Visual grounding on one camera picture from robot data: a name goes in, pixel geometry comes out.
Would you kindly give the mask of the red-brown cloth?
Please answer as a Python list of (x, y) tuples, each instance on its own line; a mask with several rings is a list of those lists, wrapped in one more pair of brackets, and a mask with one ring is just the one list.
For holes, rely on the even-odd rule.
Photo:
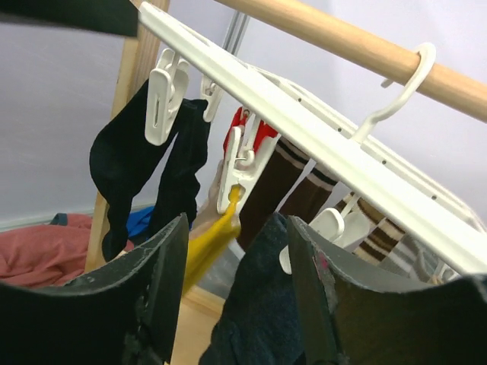
[(1, 282), (60, 286), (86, 272), (92, 218), (58, 213), (47, 224), (1, 233)]

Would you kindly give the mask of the white plastic clip hanger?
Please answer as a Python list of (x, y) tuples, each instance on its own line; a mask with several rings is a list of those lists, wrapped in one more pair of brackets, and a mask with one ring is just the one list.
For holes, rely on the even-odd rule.
[(486, 235), (369, 156), (283, 90), (148, 2), (139, 20), (156, 37), (251, 108), (349, 188), (409, 231), (462, 275), (486, 271)]

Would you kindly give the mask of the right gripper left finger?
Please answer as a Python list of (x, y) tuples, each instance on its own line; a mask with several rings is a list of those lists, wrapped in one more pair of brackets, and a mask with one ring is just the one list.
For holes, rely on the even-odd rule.
[(1, 286), (3, 364), (165, 364), (188, 249), (185, 214), (60, 287)]

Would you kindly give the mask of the red white hanging sock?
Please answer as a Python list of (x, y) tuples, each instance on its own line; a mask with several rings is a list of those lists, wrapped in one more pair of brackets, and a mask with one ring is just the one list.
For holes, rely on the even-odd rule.
[[(240, 106), (237, 109), (223, 143), (224, 156), (226, 156), (227, 154), (228, 142), (230, 139), (230, 133), (232, 128), (239, 127), (243, 130), (242, 135), (244, 135), (247, 122), (252, 115), (253, 113), (244, 106)], [(247, 136), (246, 145), (249, 145), (250, 150), (256, 153), (259, 151), (260, 146), (264, 140), (266, 140), (267, 138), (275, 138), (277, 135), (278, 132), (271, 125), (267, 124), (262, 119), (260, 121), (257, 121), (257, 117), (255, 116), (254, 121), (251, 125), (251, 132)]]

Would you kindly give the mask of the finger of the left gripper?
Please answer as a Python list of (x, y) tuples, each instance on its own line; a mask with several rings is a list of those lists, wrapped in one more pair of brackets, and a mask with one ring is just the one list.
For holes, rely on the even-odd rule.
[(138, 9), (119, 0), (4, 0), (1, 22), (136, 37)]

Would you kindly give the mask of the grey striped hanging sock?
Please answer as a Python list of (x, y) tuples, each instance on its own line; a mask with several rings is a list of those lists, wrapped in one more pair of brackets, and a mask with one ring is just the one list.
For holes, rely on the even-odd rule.
[(433, 282), (440, 259), (425, 245), (405, 235), (379, 264), (383, 270), (425, 283)]

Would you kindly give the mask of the blue cloth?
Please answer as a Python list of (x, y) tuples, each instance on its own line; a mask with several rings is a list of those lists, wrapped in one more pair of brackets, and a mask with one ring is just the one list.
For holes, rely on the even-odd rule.
[(132, 211), (126, 222), (128, 238), (135, 245), (143, 243), (148, 238), (148, 226), (151, 220), (154, 206)]

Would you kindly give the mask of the wooden hanger stand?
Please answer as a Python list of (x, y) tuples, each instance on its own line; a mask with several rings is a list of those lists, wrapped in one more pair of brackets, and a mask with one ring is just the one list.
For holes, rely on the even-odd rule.
[(186, 214), (191, 227), (176, 260), (185, 294), (231, 240), (249, 247), (237, 268), (203, 364), (484, 364), (486, 273), (466, 273), (406, 222), (359, 192), (324, 208), (336, 172), (303, 142), (260, 113), (228, 132), (205, 207), (196, 173), (208, 156), (212, 102), (184, 97), (193, 60), (166, 49), (160, 64), (95, 138), (91, 177), (109, 206), (106, 261), (124, 250), (132, 199), (161, 158), (169, 160), (148, 226), (154, 236)]

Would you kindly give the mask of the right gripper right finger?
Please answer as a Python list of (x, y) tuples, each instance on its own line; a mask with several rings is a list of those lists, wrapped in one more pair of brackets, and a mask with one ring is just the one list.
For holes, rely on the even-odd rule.
[(308, 364), (484, 364), (486, 277), (414, 281), (289, 217), (291, 276)]

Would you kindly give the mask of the navy patterned sock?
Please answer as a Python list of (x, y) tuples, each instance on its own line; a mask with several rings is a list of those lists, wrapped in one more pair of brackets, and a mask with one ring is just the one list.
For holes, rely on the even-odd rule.
[(238, 265), (200, 364), (304, 363), (293, 282), (279, 263), (287, 243), (286, 218), (274, 213)]

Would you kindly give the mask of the brown striped hanging sock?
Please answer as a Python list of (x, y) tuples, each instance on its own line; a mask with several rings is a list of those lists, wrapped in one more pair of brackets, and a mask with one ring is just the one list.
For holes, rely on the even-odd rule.
[[(294, 186), (308, 161), (309, 157), (290, 141), (283, 137), (278, 140), (269, 162), (240, 213), (242, 228), (237, 242), (241, 249), (248, 250), (274, 211), (298, 216), (307, 223), (315, 218), (338, 180), (325, 167), (317, 164)], [(361, 212), (368, 219), (368, 235), (355, 249), (354, 254), (379, 265), (406, 234), (362, 198), (352, 210)]]

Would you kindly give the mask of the black hanging sock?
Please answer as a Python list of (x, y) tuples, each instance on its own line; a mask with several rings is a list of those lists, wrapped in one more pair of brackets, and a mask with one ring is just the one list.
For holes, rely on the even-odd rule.
[(132, 200), (165, 154), (169, 157), (161, 174), (148, 238), (180, 214), (185, 214), (189, 222), (196, 218), (200, 189), (196, 173), (208, 159), (210, 125), (203, 119), (208, 103), (201, 99), (183, 100), (167, 141), (155, 146), (145, 138), (147, 99), (148, 85), (143, 84), (99, 132), (91, 147), (91, 178), (109, 205), (110, 229), (102, 243), (106, 261), (116, 258), (125, 248)]

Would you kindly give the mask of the yellow sock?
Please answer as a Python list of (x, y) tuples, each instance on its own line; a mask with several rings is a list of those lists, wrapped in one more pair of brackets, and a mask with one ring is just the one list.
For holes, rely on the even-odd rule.
[(186, 269), (182, 296), (198, 283), (230, 241), (240, 234), (240, 219), (237, 213), (241, 187), (233, 186), (229, 193), (229, 206), (223, 215), (196, 238), (188, 242)]

